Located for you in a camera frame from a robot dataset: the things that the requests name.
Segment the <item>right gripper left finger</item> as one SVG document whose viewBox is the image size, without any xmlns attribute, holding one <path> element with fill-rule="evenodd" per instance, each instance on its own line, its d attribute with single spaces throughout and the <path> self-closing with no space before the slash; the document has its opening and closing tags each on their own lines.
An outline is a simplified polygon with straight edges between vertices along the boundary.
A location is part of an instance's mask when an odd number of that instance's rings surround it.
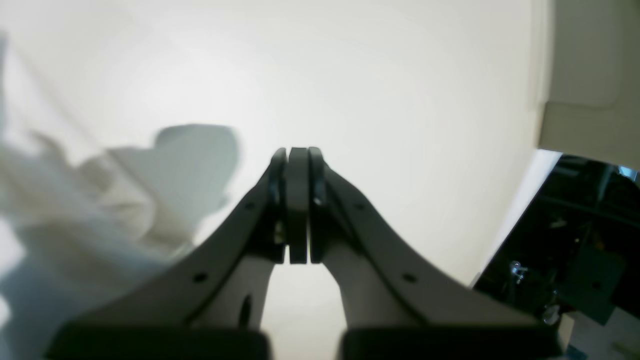
<svg viewBox="0 0 640 360">
<path fill-rule="evenodd" d="M 267 360 L 259 326 L 277 264 L 306 264 L 307 148 L 277 150 L 204 243 L 129 294 L 64 325 L 48 360 Z"/>
</svg>

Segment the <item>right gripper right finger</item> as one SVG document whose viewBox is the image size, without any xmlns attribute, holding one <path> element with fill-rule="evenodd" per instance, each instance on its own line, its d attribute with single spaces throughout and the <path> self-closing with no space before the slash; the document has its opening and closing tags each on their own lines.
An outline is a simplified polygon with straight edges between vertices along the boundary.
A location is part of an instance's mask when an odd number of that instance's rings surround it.
<svg viewBox="0 0 640 360">
<path fill-rule="evenodd" d="M 347 330 L 339 360 L 547 360 L 557 330 L 423 259 L 354 185 L 309 150 L 310 251 L 334 277 Z"/>
</svg>

